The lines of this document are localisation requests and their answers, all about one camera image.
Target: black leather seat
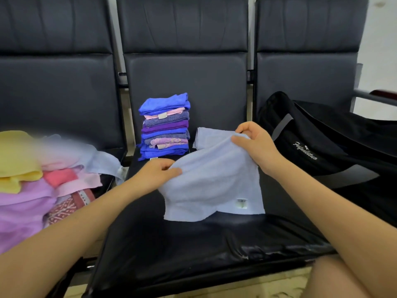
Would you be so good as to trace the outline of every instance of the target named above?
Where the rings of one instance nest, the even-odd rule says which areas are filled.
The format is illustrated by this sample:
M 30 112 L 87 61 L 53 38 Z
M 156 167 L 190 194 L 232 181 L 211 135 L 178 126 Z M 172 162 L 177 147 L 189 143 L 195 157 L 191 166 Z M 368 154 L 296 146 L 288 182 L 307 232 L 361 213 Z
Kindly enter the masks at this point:
M 122 160 L 126 139 L 106 2 L 0 1 L 0 131 L 57 133 Z M 112 180 L 102 175 L 95 195 Z
M 368 0 L 257 0 L 254 114 L 275 92 L 349 111 Z
M 199 126 L 234 130 L 245 121 L 247 3 L 117 0 L 137 142 L 138 108 L 149 97 L 188 92 L 192 141 Z M 138 157 L 139 148 L 128 177 L 144 165 Z M 261 188 L 266 215 L 215 213 L 193 223 L 164 220 L 158 191 L 134 201 L 109 228 L 85 296 L 159 297 L 333 252 L 275 180 L 262 174 Z

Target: forearm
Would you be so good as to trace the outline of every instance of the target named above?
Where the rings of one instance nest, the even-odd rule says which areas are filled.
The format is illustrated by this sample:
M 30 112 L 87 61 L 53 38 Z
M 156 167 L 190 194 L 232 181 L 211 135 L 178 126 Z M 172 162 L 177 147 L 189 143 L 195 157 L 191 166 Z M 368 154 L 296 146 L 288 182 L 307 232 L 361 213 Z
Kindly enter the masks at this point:
M 319 228 L 374 297 L 397 297 L 397 229 L 284 158 L 272 176 Z
M 44 297 L 132 200 L 130 179 L 0 255 L 2 297 Z

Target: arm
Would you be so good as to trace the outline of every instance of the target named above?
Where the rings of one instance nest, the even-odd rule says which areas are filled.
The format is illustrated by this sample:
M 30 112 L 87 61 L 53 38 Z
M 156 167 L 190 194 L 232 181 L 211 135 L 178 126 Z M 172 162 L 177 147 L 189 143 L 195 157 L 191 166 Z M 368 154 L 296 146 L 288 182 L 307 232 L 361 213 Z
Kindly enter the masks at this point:
M 128 204 L 182 173 L 167 170 L 173 162 L 149 161 L 120 186 L 0 255 L 1 296 L 46 296 Z
M 328 189 L 285 159 L 270 135 L 254 122 L 233 137 L 264 173 L 276 179 L 338 251 L 373 297 L 397 297 L 397 229 Z

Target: hand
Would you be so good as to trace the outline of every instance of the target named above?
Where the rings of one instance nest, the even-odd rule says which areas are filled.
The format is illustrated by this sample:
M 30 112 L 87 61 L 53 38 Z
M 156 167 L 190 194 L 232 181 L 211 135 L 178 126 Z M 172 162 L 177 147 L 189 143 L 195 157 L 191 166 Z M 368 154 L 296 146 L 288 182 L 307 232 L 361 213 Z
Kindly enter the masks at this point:
M 240 124 L 236 133 L 243 133 L 251 138 L 232 136 L 231 141 L 245 149 L 265 174 L 271 176 L 273 170 L 285 160 L 275 147 L 269 133 L 255 122 Z
M 152 159 L 148 161 L 130 180 L 134 183 L 139 197 L 148 194 L 168 180 L 182 174 L 180 168 L 170 168 L 174 164 L 171 159 Z

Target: chair backrest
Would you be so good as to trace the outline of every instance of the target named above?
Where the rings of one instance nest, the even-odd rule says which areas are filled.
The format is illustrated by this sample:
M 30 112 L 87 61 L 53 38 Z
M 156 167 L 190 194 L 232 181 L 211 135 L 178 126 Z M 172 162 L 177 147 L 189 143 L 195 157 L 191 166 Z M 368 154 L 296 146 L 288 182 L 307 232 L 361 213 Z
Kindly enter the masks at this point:
M 0 0 L 0 131 L 126 145 L 107 0 Z
M 277 91 L 350 110 L 368 0 L 257 0 L 254 113 Z
M 246 120 L 248 0 L 117 0 L 136 141 L 148 98 L 187 92 L 189 131 Z

